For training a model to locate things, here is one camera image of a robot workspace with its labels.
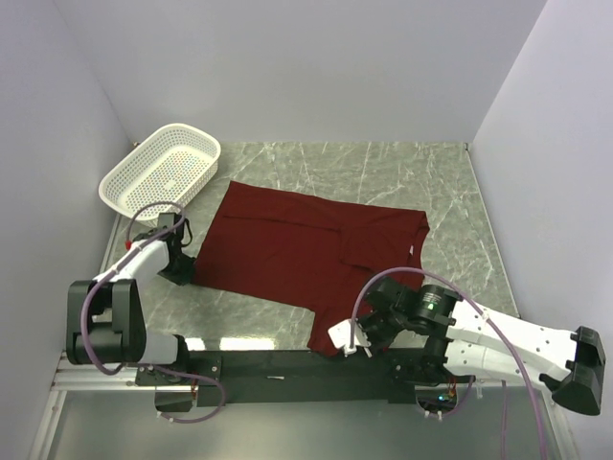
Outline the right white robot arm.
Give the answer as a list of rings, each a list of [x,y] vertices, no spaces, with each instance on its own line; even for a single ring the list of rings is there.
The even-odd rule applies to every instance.
[[[572,412],[598,416],[606,357],[599,333],[553,329],[471,304],[437,285],[412,289],[390,276],[358,295],[371,312],[351,322],[354,343],[373,355],[402,332],[425,337],[422,349],[396,352],[396,376],[434,386],[454,378],[526,380]]]

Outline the dark red t shirt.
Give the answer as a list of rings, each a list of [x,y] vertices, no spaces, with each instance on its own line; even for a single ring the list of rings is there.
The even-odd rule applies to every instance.
[[[420,267],[425,212],[323,199],[233,181],[194,263],[193,284],[314,314],[308,348],[338,351],[329,328],[350,318],[376,273]]]

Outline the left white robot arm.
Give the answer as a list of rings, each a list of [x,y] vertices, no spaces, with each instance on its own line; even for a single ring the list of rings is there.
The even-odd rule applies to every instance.
[[[168,384],[185,382],[192,371],[185,339],[152,333],[146,327],[140,290],[156,276],[185,286],[192,280],[195,258],[183,252],[191,236],[189,221],[163,213],[158,226],[128,242],[126,254],[92,280],[68,289],[65,353],[74,365],[157,365]]]

